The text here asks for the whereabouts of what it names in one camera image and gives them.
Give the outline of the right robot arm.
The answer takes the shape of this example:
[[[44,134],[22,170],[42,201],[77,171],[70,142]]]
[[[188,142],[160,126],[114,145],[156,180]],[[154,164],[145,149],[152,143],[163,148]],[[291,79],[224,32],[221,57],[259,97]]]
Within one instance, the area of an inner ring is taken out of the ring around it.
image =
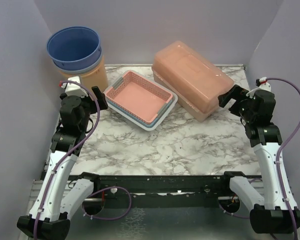
[[[219,106],[231,100],[231,114],[240,117],[245,134],[257,156],[263,194],[260,194],[241,173],[232,173],[220,182],[219,189],[230,196],[235,193],[249,210],[252,229],[257,234],[291,234],[300,227],[300,209],[291,192],[280,148],[279,128],[271,122],[276,105],[268,83],[252,91],[234,85],[218,97]]]

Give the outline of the pink perforated plastic basket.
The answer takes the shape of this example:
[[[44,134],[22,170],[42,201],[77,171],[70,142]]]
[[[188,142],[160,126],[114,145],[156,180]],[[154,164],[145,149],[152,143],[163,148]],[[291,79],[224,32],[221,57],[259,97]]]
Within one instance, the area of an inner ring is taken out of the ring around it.
[[[158,118],[173,98],[172,92],[132,70],[123,73],[104,94],[116,106],[147,125]]]

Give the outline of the large orange lidded container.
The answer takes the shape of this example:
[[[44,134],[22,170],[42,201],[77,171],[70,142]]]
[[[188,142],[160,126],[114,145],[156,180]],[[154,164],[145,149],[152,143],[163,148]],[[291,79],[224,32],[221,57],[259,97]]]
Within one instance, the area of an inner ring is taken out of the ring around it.
[[[154,81],[176,93],[177,102],[199,122],[218,109],[218,96],[234,85],[218,67],[181,41],[158,51],[151,69]]]

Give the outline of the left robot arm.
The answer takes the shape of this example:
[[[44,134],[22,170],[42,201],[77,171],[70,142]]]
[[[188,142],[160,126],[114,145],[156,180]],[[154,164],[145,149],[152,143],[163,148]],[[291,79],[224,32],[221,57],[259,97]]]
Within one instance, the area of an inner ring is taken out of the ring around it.
[[[104,93],[97,86],[92,94],[82,88],[70,89],[60,95],[59,122],[51,139],[48,168],[38,196],[29,213],[20,216],[17,228],[34,240],[64,240],[70,230],[71,218],[86,197],[96,197],[101,190],[99,176],[84,172],[65,194],[68,179],[84,142],[97,127],[88,130],[91,115],[108,108]]]

